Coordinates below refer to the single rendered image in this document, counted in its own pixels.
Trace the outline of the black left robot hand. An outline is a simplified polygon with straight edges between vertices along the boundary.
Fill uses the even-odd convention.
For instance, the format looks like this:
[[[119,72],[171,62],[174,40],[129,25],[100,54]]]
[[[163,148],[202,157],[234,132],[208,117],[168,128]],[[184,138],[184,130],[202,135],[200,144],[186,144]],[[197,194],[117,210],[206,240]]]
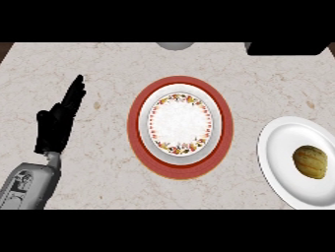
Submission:
[[[83,76],[79,75],[67,89],[64,99],[51,110],[37,113],[39,136],[34,152],[61,153],[66,149],[72,133],[73,121],[86,94]]]

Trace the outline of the floral rimmed white plate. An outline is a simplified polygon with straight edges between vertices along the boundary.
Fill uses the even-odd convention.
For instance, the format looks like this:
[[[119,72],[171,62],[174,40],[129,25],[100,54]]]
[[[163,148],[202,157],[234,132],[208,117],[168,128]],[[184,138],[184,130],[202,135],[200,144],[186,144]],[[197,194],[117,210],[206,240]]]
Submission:
[[[203,160],[218,145],[221,128],[218,104],[202,88],[171,84],[147,96],[138,115],[138,133],[159,160],[175,165]]]

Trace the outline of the plain white plate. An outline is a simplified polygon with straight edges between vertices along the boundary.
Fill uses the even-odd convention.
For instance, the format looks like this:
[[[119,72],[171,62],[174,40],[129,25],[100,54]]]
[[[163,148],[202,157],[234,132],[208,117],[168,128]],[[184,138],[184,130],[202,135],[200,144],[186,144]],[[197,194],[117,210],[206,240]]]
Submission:
[[[322,179],[297,170],[294,152],[301,146],[314,146],[328,155]],[[274,119],[260,135],[258,160],[276,193],[295,209],[335,210],[335,137],[317,123],[295,116]]]

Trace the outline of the red round placemat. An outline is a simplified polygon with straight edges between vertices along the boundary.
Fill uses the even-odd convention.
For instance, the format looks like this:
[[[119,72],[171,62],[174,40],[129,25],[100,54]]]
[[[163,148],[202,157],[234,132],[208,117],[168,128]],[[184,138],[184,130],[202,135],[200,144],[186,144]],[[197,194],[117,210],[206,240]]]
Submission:
[[[178,84],[184,84],[190,88],[197,88],[212,98],[221,119],[218,143],[214,145],[214,149],[209,151],[209,154],[205,156],[205,158],[196,162],[190,162],[188,164],[174,164],[169,161],[163,161],[151,153],[146,144],[143,143],[141,130],[138,128],[141,109],[147,99],[162,88]],[[175,180],[187,180],[206,175],[220,165],[227,156],[233,141],[233,133],[233,116],[227,101],[218,90],[205,81],[188,76],[171,76],[154,81],[143,89],[132,102],[128,112],[126,134],[131,149],[140,162],[157,175]]]

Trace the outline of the grey round object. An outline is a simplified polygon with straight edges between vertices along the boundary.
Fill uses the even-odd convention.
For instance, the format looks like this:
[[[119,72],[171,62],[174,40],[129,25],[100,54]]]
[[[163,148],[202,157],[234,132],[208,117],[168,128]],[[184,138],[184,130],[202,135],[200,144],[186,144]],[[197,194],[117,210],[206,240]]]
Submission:
[[[178,51],[193,46],[191,42],[159,42],[157,45],[166,50]]]

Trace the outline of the black appliance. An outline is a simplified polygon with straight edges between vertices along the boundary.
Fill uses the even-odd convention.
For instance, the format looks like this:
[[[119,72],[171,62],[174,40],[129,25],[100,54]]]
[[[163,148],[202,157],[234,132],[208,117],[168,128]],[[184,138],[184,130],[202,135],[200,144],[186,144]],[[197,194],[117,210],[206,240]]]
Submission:
[[[329,42],[246,42],[246,52],[252,56],[317,55]]]

